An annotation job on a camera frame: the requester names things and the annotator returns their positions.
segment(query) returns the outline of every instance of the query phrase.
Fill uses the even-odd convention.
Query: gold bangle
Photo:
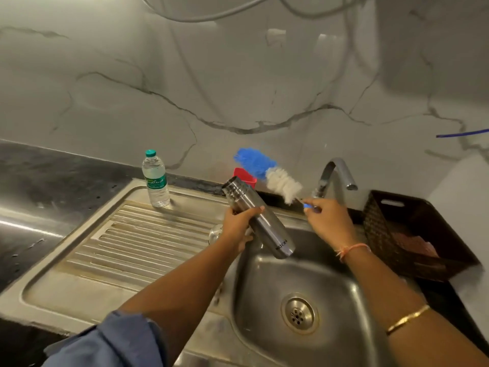
[[[423,314],[428,309],[430,309],[430,307],[428,304],[426,304],[421,309],[419,309],[417,312],[411,313],[411,314],[407,315],[406,317],[402,317],[399,321],[397,321],[394,325],[390,326],[387,329],[387,332],[386,332],[387,335],[389,336],[395,330],[404,326],[407,322],[412,321],[414,318],[419,317],[421,314]]]

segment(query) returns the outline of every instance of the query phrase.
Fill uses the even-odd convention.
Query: hand
[[[314,212],[312,208],[305,208],[309,224],[318,236],[325,240],[335,251],[358,243],[353,222],[348,215],[346,207],[336,200],[304,199],[305,203],[321,208],[321,212]]]
[[[221,233],[219,240],[236,246],[237,253],[241,253],[245,249],[246,243],[253,239],[252,236],[245,235],[245,232],[248,229],[249,220],[253,216],[261,214],[264,209],[263,206],[254,207],[236,214],[232,208],[228,208],[224,216],[223,232]]]

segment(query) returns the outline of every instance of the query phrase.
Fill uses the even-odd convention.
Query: countertop
[[[133,178],[138,167],[0,140],[0,291],[22,276]],[[168,174],[168,183],[221,195],[221,185]],[[280,199],[260,193],[269,205]],[[356,223],[361,212],[350,211]],[[432,308],[489,355],[489,345],[448,283],[418,280]],[[63,339],[32,325],[0,320],[6,365],[34,367]]]

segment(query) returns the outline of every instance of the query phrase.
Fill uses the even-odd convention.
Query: stainless steel flask
[[[243,212],[252,207],[265,207],[260,215],[251,218],[249,224],[273,256],[277,259],[285,259],[294,252],[294,242],[284,225],[253,188],[240,178],[233,177],[224,183],[223,192],[236,212]]]

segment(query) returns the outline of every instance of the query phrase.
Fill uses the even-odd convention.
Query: orange thread bracelet
[[[337,251],[337,256],[339,256],[339,261],[343,262],[343,258],[345,257],[345,255],[347,253],[350,252],[350,250],[352,250],[353,248],[357,248],[357,247],[367,247],[368,250],[370,252],[372,252],[372,250],[370,249],[370,247],[364,243],[357,243],[356,245],[353,245],[353,246],[346,246],[344,248],[342,248],[340,251]]]

